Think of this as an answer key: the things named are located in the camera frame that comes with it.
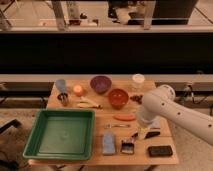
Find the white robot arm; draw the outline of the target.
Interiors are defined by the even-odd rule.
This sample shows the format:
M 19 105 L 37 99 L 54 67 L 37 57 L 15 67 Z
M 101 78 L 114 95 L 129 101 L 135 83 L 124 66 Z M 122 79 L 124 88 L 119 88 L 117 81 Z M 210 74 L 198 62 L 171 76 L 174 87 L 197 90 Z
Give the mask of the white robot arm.
M 213 117 L 179 105 L 174 89 L 161 85 L 146 92 L 136 112 L 141 127 L 151 125 L 157 116 L 164 117 L 213 146 Z

